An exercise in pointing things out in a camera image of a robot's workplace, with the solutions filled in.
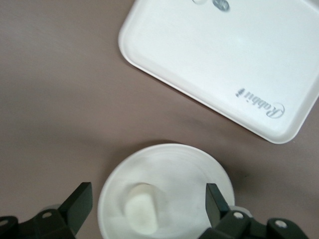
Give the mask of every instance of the brown table surface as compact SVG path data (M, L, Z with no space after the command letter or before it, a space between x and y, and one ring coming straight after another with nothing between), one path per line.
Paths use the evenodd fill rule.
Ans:
M117 38L133 0L0 1L0 216L23 222L92 182L79 239L100 239L110 172L146 146L178 142L215 157L236 204L319 234L319 104L276 145L132 67Z

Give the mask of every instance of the plastic tray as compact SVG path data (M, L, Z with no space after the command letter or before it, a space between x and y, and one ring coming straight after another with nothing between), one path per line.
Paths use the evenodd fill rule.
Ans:
M137 0L121 53L266 140L288 142L319 95L319 1L229 0L227 11L220 2Z

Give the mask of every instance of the printed logo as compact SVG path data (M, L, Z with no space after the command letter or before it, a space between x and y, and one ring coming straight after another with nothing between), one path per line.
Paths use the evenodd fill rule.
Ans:
M278 102L270 104L251 92L246 92L244 88L240 89L236 93L236 96L245 99L247 103L256 106L258 109L264 110L266 116L269 118L279 119L285 113L285 107L283 104Z

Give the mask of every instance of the white plate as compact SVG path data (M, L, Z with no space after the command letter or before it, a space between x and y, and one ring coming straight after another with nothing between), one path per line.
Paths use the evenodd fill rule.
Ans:
M102 189L98 222L103 238L198 238L211 227L205 210L207 183L216 183L227 203L234 205L234 193L226 172L207 153L182 144L160 144L132 154L118 165ZM132 218L127 210L132 191L141 185L152 187L149 196L154 207L149 207L149 200L136 206L141 211L143 206L151 209L150 216L142 217L153 220L155 216L155 230L147 222L145 230L139 225L136 227L141 215Z

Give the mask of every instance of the bolt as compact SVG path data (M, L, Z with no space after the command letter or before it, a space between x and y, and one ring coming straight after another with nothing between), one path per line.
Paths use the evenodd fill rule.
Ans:
M243 219L244 215L242 215L240 212L235 212L234 213L234 217L237 218L237 219Z
M287 228L287 224L281 220L275 221L275 225L278 226L279 228Z

